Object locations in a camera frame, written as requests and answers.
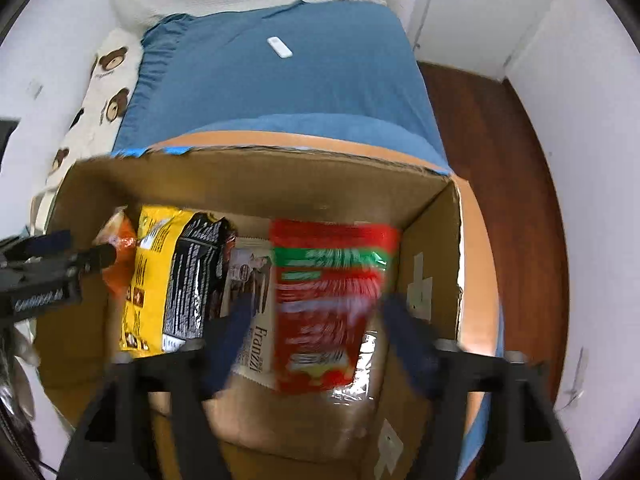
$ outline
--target wooden floor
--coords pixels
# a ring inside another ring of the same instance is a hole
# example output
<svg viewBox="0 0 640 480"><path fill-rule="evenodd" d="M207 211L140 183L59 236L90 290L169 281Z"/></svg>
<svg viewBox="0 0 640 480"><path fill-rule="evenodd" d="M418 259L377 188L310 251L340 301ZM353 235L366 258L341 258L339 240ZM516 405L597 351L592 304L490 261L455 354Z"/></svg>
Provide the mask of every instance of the wooden floor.
<svg viewBox="0 0 640 480"><path fill-rule="evenodd" d="M548 363L558 393L568 325L564 232L546 160L509 83L420 65L449 163L471 183L489 233L505 349Z"/></svg>

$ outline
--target blue bed sheet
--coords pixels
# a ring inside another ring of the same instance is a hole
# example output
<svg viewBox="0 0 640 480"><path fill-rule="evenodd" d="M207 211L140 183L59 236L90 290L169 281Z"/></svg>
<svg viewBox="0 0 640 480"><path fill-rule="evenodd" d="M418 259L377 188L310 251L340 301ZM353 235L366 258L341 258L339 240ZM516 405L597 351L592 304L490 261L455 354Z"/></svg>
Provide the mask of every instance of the blue bed sheet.
<svg viewBox="0 0 640 480"><path fill-rule="evenodd" d="M277 56L266 41L271 36L293 56ZM400 126L446 160L411 47L384 6L296 2L200 18L174 14L145 34L143 47L140 78L115 150L225 121L340 114L351 116L351 124L359 116ZM325 136L341 139L345 129L332 129L335 118L330 121ZM396 149L398 131L390 128L385 147ZM363 126L358 142L380 145L374 137Z"/></svg>

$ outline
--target yellow and black package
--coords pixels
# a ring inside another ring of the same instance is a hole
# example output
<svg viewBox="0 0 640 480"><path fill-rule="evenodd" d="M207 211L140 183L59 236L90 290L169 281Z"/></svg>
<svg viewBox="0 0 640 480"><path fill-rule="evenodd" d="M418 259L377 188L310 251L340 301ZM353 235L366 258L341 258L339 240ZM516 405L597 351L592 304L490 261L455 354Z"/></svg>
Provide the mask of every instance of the yellow and black package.
<svg viewBox="0 0 640 480"><path fill-rule="evenodd" d="M203 337L220 316L235 231L200 211L143 206L120 349L146 357Z"/></svg>

